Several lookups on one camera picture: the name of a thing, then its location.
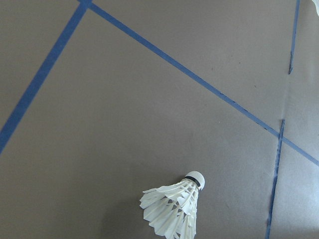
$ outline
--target shuttlecock black band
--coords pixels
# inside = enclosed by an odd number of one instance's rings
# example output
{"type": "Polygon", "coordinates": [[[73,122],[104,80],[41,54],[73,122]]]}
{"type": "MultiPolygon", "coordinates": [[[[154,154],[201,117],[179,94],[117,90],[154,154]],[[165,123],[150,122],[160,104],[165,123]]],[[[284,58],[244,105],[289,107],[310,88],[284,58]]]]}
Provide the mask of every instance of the shuttlecock black band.
{"type": "Polygon", "coordinates": [[[198,185],[198,187],[200,187],[200,183],[198,182],[198,180],[196,178],[193,178],[191,176],[186,176],[184,178],[190,179],[191,181],[193,181],[194,183],[196,183],[198,185]]]}

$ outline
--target blue tape line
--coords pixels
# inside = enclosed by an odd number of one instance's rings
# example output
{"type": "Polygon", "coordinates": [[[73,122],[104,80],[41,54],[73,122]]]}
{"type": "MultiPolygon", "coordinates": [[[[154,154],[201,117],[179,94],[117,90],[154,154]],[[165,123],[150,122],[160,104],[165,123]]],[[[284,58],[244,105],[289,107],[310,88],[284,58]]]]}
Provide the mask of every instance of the blue tape line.
{"type": "Polygon", "coordinates": [[[281,128],[280,128],[279,137],[278,137],[277,156],[276,156],[275,171],[274,171],[274,182],[273,182],[273,189],[271,192],[271,201],[270,201],[268,224],[267,224],[265,239],[269,239],[269,236],[270,236],[270,228],[271,228],[271,221],[273,218],[273,207],[274,207],[274,200],[275,200],[276,185],[278,180],[279,162],[280,162],[281,146],[283,143],[284,129],[285,129],[285,120],[283,119],[281,128]]]}
{"type": "Polygon", "coordinates": [[[294,56],[295,56],[298,17],[299,17],[299,6],[300,6],[300,0],[297,0],[296,10],[295,10],[294,30],[293,30],[293,41],[291,43],[291,51],[290,51],[290,64],[289,64],[289,72],[288,72],[289,75],[292,73],[294,68],[294,56]]]}
{"type": "MultiPolygon", "coordinates": [[[[223,93],[221,93],[218,89],[216,89],[215,87],[213,87],[212,85],[210,85],[208,82],[206,82],[205,80],[203,80],[202,78],[200,78],[199,76],[197,76],[195,73],[193,73],[192,71],[190,71],[189,69],[187,69],[185,66],[183,66],[182,64],[180,64],[178,61],[174,60],[173,58],[171,58],[169,55],[167,55],[166,53],[164,53],[162,50],[160,50],[158,47],[154,46],[153,44],[151,44],[149,41],[147,41],[145,38],[143,38],[142,36],[138,35],[136,32],[134,32],[133,30],[131,30],[129,27],[127,27],[126,25],[124,25],[123,23],[121,23],[120,21],[118,21],[116,18],[114,18],[113,16],[111,16],[110,14],[108,14],[107,12],[105,12],[104,10],[102,10],[100,7],[96,6],[94,3],[91,4],[90,6],[90,10],[92,10],[93,12],[95,12],[96,14],[98,14],[99,16],[101,16],[102,18],[104,18],[105,20],[107,20],[109,23],[111,23],[112,25],[114,25],[115,27],[117,27],[118,29],[122,30],[124,33],[126,33],[127,35],[129,35],[130,37],[132,37],[133,39],[135,39],[136,41],[138,41],[140,44],[142,44],[143,46],[145,46],[146,48],[148,48],[149,50],[151,50],[152,52],[154,52],[155,54],[157,54],[158,56],[160,56],[162,59],[164,59],[165,61],[167,61],[168,63],[170,63],[171,65],[173,65],[174,67],[176,67],[177,69],[179,69],[181,72],[183,72],[184,74],[188,75],[190,78],[192,78],[193,80],[195,80],[196,82],[198,82],[199,84],[201,84],[203,87],[205,87],[206,89],[208,89],[210,92],[212,92],[213,94],[215,94],[216,96],[218,96],[219,98],[221,98],[223,101],[227,102],[228,104],[230,104],[232,107],[234,107],[235,109],[237,109],[239,112],[241,112],[242,114],[244,114],[245,116],[247,116],[248,118],[250,118],[252,121],[254,121],[255,123],[259,124],[261,127],[263,127],[265,130],[269,131],[271,134],[273,134],[276,137],[279,137],[279,133],[276,132],[273,128],[271,128],[269,125],[267,125],[265,122],[263,122],[262,120],[260,120],[259,118],[257,118],[256,116],[254,116],[252,113],[250,113],[249,111],[247,111],[246,109],[244,109],[242,106],[240,106],[239,104],[237,104],[235,101],[233,101],[232,99],[230,99],[229,97],[227,97],[226,95],[224,95],[223,93]]],[[[305,151],[303,151],[301,148],[297,147],[295,144],[293,144],[291,141],[287,140],[286,138],[284,138],[284,142],[287,143],[289,146],[291,146],[292,148],[294,148],[297,152],[301,153],[303,156],[305,156],[306,158],[308,158],[310,161],[312,161],[313,163],[315,163],[316,165],[319,166],[319,161],[317,161],[315,158],[313,158],[312,156],[310,156],[308,153],[306,153],[305,151]]]]}
{"type": "Polygon", "coordinates": [[[12,136],[14,130],[18,126],[23,115],[25,114],[26,110],[30,106],[32,100],[34,99],[35,95],[39,91],[45,78],[47,77],[47,75],[49,74],[50,70],[52,69],[54,63],[56,62],[56,60],[60,56],[66,43],[70,39],[72,33],[74,32],[75,28],[79,24],[80,20],[82,19],[86,10],[90,6],[91,2],[92,2],[92,0],[82,0],[80,2],[79,6],[77,7],[75,12],[73,13],[72,17],[70,18],[69,22],[65,26],[61,35],[57,39],[56,43],[54,44],[51,51],[49,52],[49,54],[45,58],[41,67],[39,68],[39,70],[35,74],[33,80],[29,84],[28,88],[25,90],[25,92],[22,95],[21,99],[19,100],[18,104],[16,105],[13,112],[9,116],[8,120],[6,121],[5,125],[1,129],[1,131],[0,131],[0,154],[2,153],[4,147],[6,146],[10,137],[12,136]]]}
{"type": "Polygon", "coordinates": [[[312,157],[310,154],[306,153],[304,150],[302,150],[300,147],[298,147],[297,145],[295,145],[294,143],[292,143],[289,139],[287,138],[283,138],[283,142],[286,143],[287,145],[289,145],[291,148],[293,148],[295,151],[297,151],[298,153],[300,153],[301,155],[303,155],[304,157],[306,157],[307,159],[309,159],[312,163],[314,163],[315,165],[319,166],[319,161],[316,160],[314,157],[312,157]]]}

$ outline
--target feather shuttlecock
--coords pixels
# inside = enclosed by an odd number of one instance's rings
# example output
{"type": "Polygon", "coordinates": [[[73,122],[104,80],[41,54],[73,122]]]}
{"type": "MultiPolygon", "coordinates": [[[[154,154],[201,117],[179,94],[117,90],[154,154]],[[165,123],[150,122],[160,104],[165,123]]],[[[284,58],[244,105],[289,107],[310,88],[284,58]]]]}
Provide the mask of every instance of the feather shuttlecock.
{"type": "Polygon", "coordinates": [[[143,192],[140,207],[156,235],[167,239],[194,238],[198,192],[204,185],[203,175],[193,171],[179,183],[143,192]]]}

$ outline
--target gray surface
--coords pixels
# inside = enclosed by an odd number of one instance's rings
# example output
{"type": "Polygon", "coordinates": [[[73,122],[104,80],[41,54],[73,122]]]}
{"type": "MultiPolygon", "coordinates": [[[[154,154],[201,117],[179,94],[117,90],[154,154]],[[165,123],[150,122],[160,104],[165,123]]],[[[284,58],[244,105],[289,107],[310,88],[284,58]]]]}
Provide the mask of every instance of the gray surface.
{"type": "MultiPolygon", "coordinates": [[[[35,3],[3,7],[8,16],[29,14],[25,32],[22,20],[4,26],[1,124],[77,5],[35,3]],[[52,21],[55,30],[39,29],[52,21]],[[41,57],[21,40],[40,32],[41,57]],[[29,74],[23,82],[16,62],[29,74]]],[[[319,18],[310,1],[301,7],[304,39],[291,76],[295,3],[95,3],[277,131],[286,117],[285,136],[319,158],[317,54],[309,57],[319,18]],[[305,105],[307,123],[299,117],[305,105]]],[[[196,238],[262,239],[276,150],[270,133],[88,11],[0,156],[0,238],[160,238],[143,220],[142,190],[198,170],[206,185],[196,238]]],[[[285,145],[282,157],[271,238],[318,238],[318,167],[285,145]]]]}

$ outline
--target white shuttlecock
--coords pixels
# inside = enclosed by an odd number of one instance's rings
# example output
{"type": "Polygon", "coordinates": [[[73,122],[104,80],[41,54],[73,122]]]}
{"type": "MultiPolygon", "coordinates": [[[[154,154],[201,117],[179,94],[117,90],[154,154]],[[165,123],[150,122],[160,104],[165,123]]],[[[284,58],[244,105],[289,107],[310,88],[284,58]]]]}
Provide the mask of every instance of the white shuttlecock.
{"type": "Polygon", "coordinates": [[[143,192],[140,207],[156,235],[167,239],[194,238],[198,191],[204,185],[203,175],[193,171],[179,183],[143,192]]]}
{"type": "Polygon", "coordinates": [[[319,0],[313,0],[313,2],[316,5],[317,14],[319,15],[319,0]]]}

